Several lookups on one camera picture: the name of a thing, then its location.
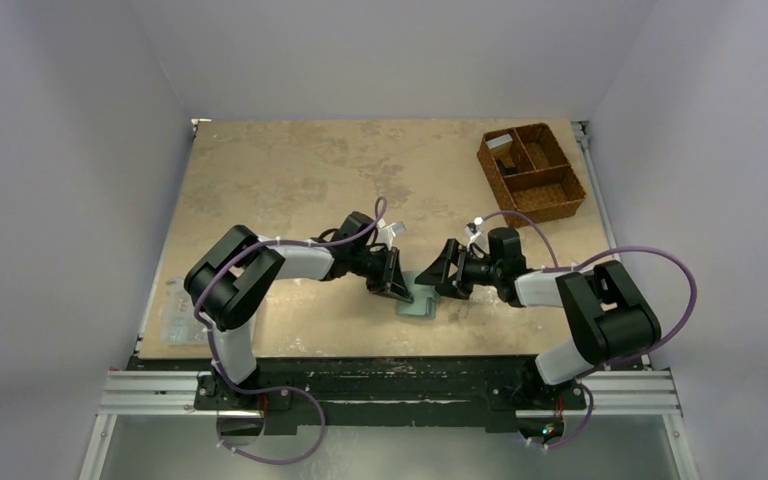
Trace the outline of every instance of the black mounting bracket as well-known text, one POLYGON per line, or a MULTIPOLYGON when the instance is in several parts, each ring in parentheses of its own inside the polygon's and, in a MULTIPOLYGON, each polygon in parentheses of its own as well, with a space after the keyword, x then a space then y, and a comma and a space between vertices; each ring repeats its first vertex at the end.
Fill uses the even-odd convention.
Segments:
MULTIPOLYGON (((243 388, 292 385, 322 404, 329 425, 483 427, 491 433, 521 428, 517 410, 583 410, 572 385, 547 404, 519 395, 522 372, 534 355, 481 357, 264 358, 243 388)), ((199 377, 197 410, 256 409, 256 398, 230 392, 221 378, 199 377)), ((294 434, 315 425, 311 403, 292 392, 269 394, 265 434, 294 434)))

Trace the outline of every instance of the teal cloth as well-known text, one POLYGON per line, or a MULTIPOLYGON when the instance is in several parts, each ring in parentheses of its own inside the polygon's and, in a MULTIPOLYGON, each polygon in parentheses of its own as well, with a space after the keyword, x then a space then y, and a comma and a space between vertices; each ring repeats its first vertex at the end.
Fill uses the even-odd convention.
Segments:
POLYGON ((417 285, 416 277, 422 272, 404 272, 405 285, 413 295, 413 303, 396 302, 396 314, 402 317, 434 318, 440 295, 429 285, 417 285))

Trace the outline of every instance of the metal frame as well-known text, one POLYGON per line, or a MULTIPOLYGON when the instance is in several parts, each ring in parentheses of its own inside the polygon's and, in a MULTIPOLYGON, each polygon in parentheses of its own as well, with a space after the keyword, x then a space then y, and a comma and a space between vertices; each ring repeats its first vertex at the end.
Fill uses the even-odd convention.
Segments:
MULTIPOLYGON (((197 415, 258 417, 253 410, 195 410, 198 372, 110 372, 104 383, 99 416, 197 415)), ((681 415, 669 371, 597 372, 583 381, 593 392, 594 415, 681 415)), ((568 410, 568 416, 584 410, 568 410)), ((551 417, 551 410, 518 410, 518 418, 551 417)))
MULTIPOLYGON (((194 120, 194 131, 197 129, 199 121, 209 120, 194 120)), ((572 122, 572 126, 576 141, 584 156, 590 183, 593 186, 605 237, 608 245, 614 248, 616 241, 613 229, 605 210, 602 192, 599 189, 590 157, 587 122, 572 122)), ((153 281, 152 289, 156 287, 156 284, 157 278, 153 281)), ((142 330, 141 328, 136 346, 137 350, 139 350, 139 341, 142 339, 142 330)), ((584 379, 584 384, 593 392, 593 414, 661 416, 679 478, 698 480, 699 473, 687 442, 687 436, 684 433, 681 404, 675 390, 672 373, 651 370, 648 355, 643 357, 643 363, 645 367, 643 371, 597 372, 584 379)), ((247 410, 223 412, 195 410, 192 403, 198 388, 196 375, 197 372, 178 371, 109 372, 79 478, 81 480, 100 478, 119 416, 258 417, 260 415, 256 411, 247 410)), ((518 418, 530 418, 551 416, 553 413, 542 410, 520 410, 517 411, 516 415, 518 418)), ((584 414, 584 411, 571 410, 567 411, 566 414, 568 416, 580 416, 584 414)))

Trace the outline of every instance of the wooden table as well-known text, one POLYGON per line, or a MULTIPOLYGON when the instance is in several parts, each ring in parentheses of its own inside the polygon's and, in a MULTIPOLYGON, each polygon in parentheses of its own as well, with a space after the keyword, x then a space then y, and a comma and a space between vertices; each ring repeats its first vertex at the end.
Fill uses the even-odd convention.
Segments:
MULTIPOLYGON (((209 357, 206 345, 168 345, 162 335, 167 280, 183 277, 235 224, 304 239, 337 227, 352 210, 373 216, 385 195, 404 271, 423 270, 447 238, 498 206, 476 159, 482 133, 531 120, 203 122, 158 267, 141 358, 209 357)), ((571 218, 542 224, 562 264, 607 248, 605 232, 569 121, 546 121, 588 192, 571 218)), ((489 227, 503 225, 501 218, 489 227)), ((549 264, 539 236, 520 229, 530 266, 549 264)), ((367 293, 351 274, 333 282, 273 284, 255 329, 265 356, 401 356, 539 353, 569 335, 560 309, 515 309, 492 288, 470 301, 443 299, 437 317, 410 319, 367 293)))

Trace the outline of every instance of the small object in basket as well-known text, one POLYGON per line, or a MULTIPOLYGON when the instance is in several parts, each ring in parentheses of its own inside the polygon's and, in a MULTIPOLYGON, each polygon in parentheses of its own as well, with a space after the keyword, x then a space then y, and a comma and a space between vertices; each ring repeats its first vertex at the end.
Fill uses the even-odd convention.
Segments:
POLYGON ((493 158, 496 159, 496 166, 499 167, 502 175, 513 175, 519 172, 516 163, 511 157, 513 142, 514 137, 507 134, 487 140, 487 147, 490 149, 493 158))
POLYGON ((400 317, 433 319, 437 315, 437 302, 440 300, 433 286, 418 285, 415 280, 422 272, 404 272, 405 285, 413 295, 413 303, 396 302, 396 314, 400 317))

